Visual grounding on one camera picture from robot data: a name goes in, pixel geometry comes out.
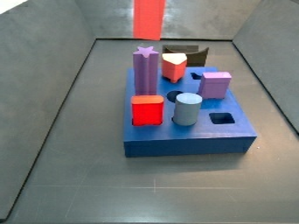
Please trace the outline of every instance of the red block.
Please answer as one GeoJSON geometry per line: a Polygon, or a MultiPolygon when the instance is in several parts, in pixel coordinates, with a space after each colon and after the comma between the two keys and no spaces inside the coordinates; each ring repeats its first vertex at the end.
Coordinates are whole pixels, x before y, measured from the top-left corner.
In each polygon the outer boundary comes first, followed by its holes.
{"type": "Polygon", "coordinates": [[[135,0],[133,37],[160,40],[164,0],[135,0]]]}
{"type": "Polygon", "coordinates": [[[160,95],[135,95],[131,98],[132,124],[160,125],[164,117],[164,98],[160,95]]]}
{"type": "Polygon", "coordinates": [[[184,53],[163,54],[163,77],[175,83],[183,76],[187,66],[187,57],[184,53]]]}

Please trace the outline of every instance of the light blue cylinder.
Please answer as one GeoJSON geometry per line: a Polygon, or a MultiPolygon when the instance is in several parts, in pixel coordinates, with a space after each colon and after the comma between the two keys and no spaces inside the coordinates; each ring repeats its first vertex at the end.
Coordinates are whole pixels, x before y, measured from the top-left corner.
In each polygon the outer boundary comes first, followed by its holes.
{"type": "Polygon", "coordinates": [[[201,97],[197,94],[183,93],[176,95],[172,121],[189,126],[197,122],[201,97]]]}

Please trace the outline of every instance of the blue base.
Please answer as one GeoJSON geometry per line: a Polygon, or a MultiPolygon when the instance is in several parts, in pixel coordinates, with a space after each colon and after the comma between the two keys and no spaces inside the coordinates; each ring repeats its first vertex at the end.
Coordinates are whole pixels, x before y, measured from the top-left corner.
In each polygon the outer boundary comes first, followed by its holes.
{"type": "Polygon", "coordinates": [[[197,122],[192,126],[173,123],[175,104],[167,100],[171,91],[196,93],[200,80],[192,73],[216,72],[216,67],[187,67],[184,77],[171,83],[159,70],[157,94],[164,97],[163,124],[160,126],[132,125],[131,97],[135,95],[133,69],[128,70],[125,83],[124,147],[127,157],[176,156],[246,152],[258,134],[250,124],[231,91],[223,100],[203,100],[197,122]],[[231,113],[235,123],[221,119],[213,124],[211,113],[231,113]]]}

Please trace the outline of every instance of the purple star-shaped prism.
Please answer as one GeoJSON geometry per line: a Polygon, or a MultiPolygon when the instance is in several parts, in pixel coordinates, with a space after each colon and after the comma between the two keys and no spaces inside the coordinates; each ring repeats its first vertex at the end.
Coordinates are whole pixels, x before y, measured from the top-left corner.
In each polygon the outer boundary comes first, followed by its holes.
{"type": "Polygon", "coordinates": [[[153,51],[153,47],[137,47],[137,52],[133,52],[133,54],[143,54],[145,58],[148,58],[149,54],[159,54],[159,52],[153,51]]]}
{"type": "Polygon", "coordinates": [[[133,52],[135,95],[156,95],[157,59],[152,46],[139,46],[133,52]]]}

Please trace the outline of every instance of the red stripe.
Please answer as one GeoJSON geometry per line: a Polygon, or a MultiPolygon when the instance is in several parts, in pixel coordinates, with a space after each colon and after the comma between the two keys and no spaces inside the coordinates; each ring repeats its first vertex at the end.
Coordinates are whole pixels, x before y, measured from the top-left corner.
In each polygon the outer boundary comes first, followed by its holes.
{"type": "Polygon", "coordinates": [[[135,0],[133,37],[159,40],[164,19],[164,0],[135,0]]]}

